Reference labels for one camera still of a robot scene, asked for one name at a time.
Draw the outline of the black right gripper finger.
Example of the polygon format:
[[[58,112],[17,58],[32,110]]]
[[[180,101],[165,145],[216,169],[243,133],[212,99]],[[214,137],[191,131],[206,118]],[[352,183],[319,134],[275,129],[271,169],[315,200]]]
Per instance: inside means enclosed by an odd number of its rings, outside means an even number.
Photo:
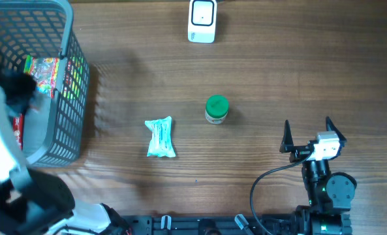
[[[292,133],[290,130],[290,124],[288,120],[285,121],[284,133],[283,133],[283,138],[281,141],[279,151],[281,153],[290,153],[294,151],[294,143],[293,143]]]
[[[329,116],[326,116],[326,130],[334,131],[339,138],[340,146],[345,147],[345,144],[347,143],[347,139],[344,137],[341,131],[333,124],[333,121],[330,119]]]

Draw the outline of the Haribo gummy candy bag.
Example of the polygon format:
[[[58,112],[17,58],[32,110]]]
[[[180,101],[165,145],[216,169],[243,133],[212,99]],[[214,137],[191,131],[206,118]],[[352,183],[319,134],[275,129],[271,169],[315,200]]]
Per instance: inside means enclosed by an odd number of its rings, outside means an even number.
[[[28,55],[23,70],[36,81],[37,91],[51,99],[54,98],[59,62],[59,58],[56,57],[35,58]]]

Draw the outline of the red Nescafe stick sachet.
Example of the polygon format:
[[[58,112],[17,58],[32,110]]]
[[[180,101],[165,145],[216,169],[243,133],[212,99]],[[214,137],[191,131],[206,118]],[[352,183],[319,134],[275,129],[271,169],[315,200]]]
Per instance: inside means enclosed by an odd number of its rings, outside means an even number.
[[[13,131],[16,143],[21,150],[23,150],[23,114],[13,118]]]

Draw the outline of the green lid jar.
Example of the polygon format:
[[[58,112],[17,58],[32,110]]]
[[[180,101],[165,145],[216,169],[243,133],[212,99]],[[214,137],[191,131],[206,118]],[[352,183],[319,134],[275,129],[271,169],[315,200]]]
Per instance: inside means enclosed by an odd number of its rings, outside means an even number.
[[[229,111],[229,101],[222,95],[213,95],[206,102],[205,118],[211,124],[221,124]]]

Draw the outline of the teal tissue packet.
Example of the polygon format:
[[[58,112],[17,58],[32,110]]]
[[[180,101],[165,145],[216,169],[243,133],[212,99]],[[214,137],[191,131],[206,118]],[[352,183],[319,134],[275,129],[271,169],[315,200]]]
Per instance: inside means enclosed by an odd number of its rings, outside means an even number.
[[[176,157],[171,139],[172,117],[149,120],[145,121],[144,124],[151,131],[147,156]]]

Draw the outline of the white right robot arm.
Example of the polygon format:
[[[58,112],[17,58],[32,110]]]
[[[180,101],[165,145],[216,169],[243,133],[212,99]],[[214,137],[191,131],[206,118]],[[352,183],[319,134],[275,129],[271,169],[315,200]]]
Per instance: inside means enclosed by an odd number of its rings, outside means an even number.
[[[344,172],[333,173],[329,162],[338,158],[347,139],[326,118],[326,131],[305,146],[293,143],[290,124],[285,121],[280,152],[289,153],[292,164],[302,165],[308,206],[298,206],[290,219],[291,234],[352,234],[348,212],[355,196],[356,180]]]

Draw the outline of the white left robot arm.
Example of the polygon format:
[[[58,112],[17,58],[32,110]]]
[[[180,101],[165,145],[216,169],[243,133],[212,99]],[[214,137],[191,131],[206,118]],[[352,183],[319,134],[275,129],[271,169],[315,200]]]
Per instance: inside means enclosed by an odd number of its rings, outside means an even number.
[[[9,116],[25,114],[37,83],[0,63],[0,232],[3,234],[130,234],[130,224],[105,204],[74,199],[65,182],[29,166]]]

